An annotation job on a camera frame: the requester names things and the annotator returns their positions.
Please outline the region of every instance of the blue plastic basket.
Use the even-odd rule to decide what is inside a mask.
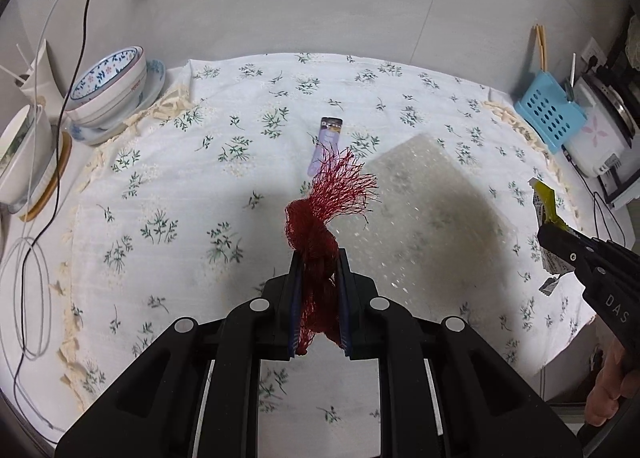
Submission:
[[[587,122],[584,111],[566,99],[564,89],[547,72],[540,72],[523,98],[513,106],[540,135],[551,154],[560,150]]]

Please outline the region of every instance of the newspaper-like printed wrapper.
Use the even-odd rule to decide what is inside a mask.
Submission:
[[[545,202],[543,202],[542,198],[536,192],[536,184],[538,183],[542,184],[542,182],[535,178],[529,180],[529,185],[531,185],[531,187],[533,188],[533,206],[536,209],[536,217],[538,218],[538,226],[540,227],[548,221],[546,207],[552,206],[555,209],[556,202],[555,196],[553,195],[553,189],[549,189],[552,194],[552,199],[549,200],[550,203],[545,205]],[[544,282],[544,284],[540,287],[540,292],[545,295],[551,295],[553,290],[555,290],[556,286],[558,285],[558,281],[560,280],[560,278],[564,276],[564,274],[574,271],[575,267],[543,247],[540,247],[540,256],[542,257],[542,267],[553,276],[548,278]]]

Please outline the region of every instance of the red mesh bag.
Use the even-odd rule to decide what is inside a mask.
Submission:
[[[335,216],[366,212],[375,197],[376,177],[361,174],[362,166],[349,150],[325,149],[309,196],[287,205],[285,233],[304,263],[298,355],[306,354],[316,333],[324,333],[340,346],[334,281],[338,243],[326,225]]]

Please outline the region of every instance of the white stick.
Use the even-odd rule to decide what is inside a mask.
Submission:
[[[18,75],[16,75],[14,72],[10,72],[8,69],[6,69],[2,64],[0,64],[0,70],[2,70],[3,72],[11,75],[13,78],[15,78],[15,80],[20,80],[20,82],[22,84],[24,84],[24,79],[20,78]]]
[[[571,87],[574,87],[574,82],[575,82],[575,53],[574,53],[574,58],[571,61]]]
[[[26,55],[20,49],[20,44],[16,44],[15,46],[16,48],[18,48],[18,53],[20,54],[20,57],[22,57],[22,60],[24,60],[24,63],[27,65],[27,69],[31,70],[31,63],[27,60]]]

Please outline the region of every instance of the food wrapper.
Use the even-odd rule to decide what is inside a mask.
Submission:
[[[536,178],[529,180],[529,185],[533,189],[533,206],[536,208],[538,226],[540,227],[545,223],[553,223],[564,231],[571,231],[572,228],[556,212],[556,193],[554,190]],[[574,271],[575,267],[543,247],[540,247],[540,255],[543,268],[553,276],[547,279],[540,287],[540,292],[545,295],[551,295],[551,292],[558,285],[559,279],[564,274]]]

